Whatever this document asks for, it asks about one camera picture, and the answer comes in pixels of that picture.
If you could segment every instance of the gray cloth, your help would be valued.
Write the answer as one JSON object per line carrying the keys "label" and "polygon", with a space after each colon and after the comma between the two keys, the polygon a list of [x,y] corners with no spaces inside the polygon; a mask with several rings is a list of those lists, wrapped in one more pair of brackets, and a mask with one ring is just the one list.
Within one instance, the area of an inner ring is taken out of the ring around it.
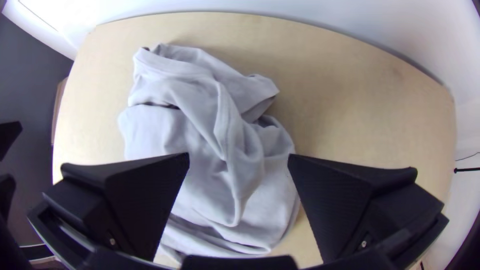
{"label": "gray cloth", "polygon": [[263,115],[279,92],[201,49],[160,44],[133,57],[118,126],[128,160],[188,152],[190,169],[158,253],[229,258],[270,253],[295,222],[292,139]]}

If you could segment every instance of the wall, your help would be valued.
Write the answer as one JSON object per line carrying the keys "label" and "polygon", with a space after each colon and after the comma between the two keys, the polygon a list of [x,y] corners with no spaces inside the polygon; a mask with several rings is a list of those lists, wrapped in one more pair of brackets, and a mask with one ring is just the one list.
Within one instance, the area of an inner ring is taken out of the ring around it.
{"label": "wall", "polygon": [[[480,167],[480,154],[456,162],[457,168]],[[444,213],[450,222],[428,251],[427,269],[444,269],[467,237],[480,210],[480,171],[453,175]]]}
{"label": "wall", "polygon": [[[241,12],[333,29],[394,52],[443,82],[456,103],[456,159],[480,152],[480,18],[471,0],[72,0],[67,7],[55,4],[59,0],[41,1],[52,5],[21,1],[31,5],[36,13],[44,14],[43,19],[66,37],[68,42],[60,40],[53,46],[60,52],[78,48],[97,24],[167,12]],[[10,2],[7,16],[13,18],[14,6]],[[52,7],[56,7],[56,13],[47,10]],[[27,25],[28,20],[32,21],[30,17],[14,18],[17,24]],[[31,25],[27,28],[50,45],[51,39],[58,36],[51,31],[46,34],[46,30],[40,33]],[[457,181],[458,177],[454,176],[447,202],[448,208],[455,209],[447,214],[452,222],[465,216],[474,217],[456,207],[462,190],[475,189],[471,180],[474,175],[463,175],[462,178],[470,179],[467,181]],[[466,203],[476,202],[469,199]],[[455,232],[453,238],[463,239],[467,230]],[[449,261],[455,250],[456,245],[450,245],[448,254],[437,253],[438,259]]]}
{"label": "wall", "polygon": [[41,243],[26,213],[52,186],[53,108],[57,84],[72,64],[0,14],[0,118],[23,126],[0,163],[0,175],[16,180],[8,228],[20,245]]}
{"label": "wall", "polygon": [[2,14],[45,45],[70,59],[75,58],[77,49],[68,42],[65,36],[37,17],[19,1],[8,0]]}

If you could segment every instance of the white wall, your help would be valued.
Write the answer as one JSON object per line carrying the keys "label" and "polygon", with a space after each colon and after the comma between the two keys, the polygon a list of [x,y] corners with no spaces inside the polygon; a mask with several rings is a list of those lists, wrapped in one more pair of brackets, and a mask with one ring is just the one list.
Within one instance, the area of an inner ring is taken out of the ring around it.
{"label": "white wall", "polygon": [[[14,0],[7,3],[4,14],[71,58],[95,25],[145,14],[241,12],[335,29],[390,48],[438,77],[456,103],[456,158],[480,152],[480,17],[471,0],[70,0],[69,4],[62,0],[21,1],[62,34],[46,28],[44,22]],[[480,166],[478,160],[473,164]],[[469,222],[477,215],[477,199],[465,195],[478,191],[475,177],[474,173],[456,174],[452,180],[446,204],[450,224],[429,252],[428,261],[438,261],[432,269],[443,269],[451,260],[468,233]]]}
{"label": "white wall", "polygon": [[64,35],[53,29],[28,8],[16,0],[7,0],[2,14],[25,32],[45,43],[47,46],[74,59],[77,50],[65,39]]}
{"label": "white wall", "polygon": [[[480,167],[480,154],[456,162],[457,168]],[[480,210],[480,171],[457,172],[450,187],[444,213],[450,218],[445,230],[428,250],[427,269],[445,269],[467,237]]]}

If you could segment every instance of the wooden table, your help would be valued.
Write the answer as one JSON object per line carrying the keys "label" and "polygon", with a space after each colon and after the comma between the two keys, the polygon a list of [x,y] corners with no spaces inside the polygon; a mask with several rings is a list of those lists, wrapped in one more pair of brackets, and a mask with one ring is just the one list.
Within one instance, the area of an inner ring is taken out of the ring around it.
{"label": "wooden table", "polygon": [[[280,94],[268,113],[298,154],[381,168],[416,167],[417,183],[445,200],[454,167],[455,109],[448,91],[403,60],[351,37],[256,15],[188,12],[98,26],[80,48],[66,85],[53,150],[60,165],[124,160],[117,116],[132,86],[139,47],[198,47],[247,75],[271,78]],[[320,264],[303,213],[272,255]],[[176,266],[164,256],[155,262]]]}

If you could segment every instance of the cable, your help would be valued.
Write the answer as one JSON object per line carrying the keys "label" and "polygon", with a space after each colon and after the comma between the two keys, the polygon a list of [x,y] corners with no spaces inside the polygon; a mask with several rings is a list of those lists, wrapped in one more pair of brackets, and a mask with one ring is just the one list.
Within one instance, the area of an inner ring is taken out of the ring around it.
{"label": "cable", "polygon": [[473,157],[473,156],[476,156],[476,155],[478,155],[478,154],[480,154],[480,152],[476,152],[476,153],[474,153],[474,154],[473,154],[473,155],[471,155],[471,156],[467,156],[467,157],[464,157],[464,158],[460,158],[460,159],[457,159],[457,160],[455,160],[455,161],[462,161],[462,160],[466,160],[466,159],[468,159],[468,158],[471,158],[471,157]]}

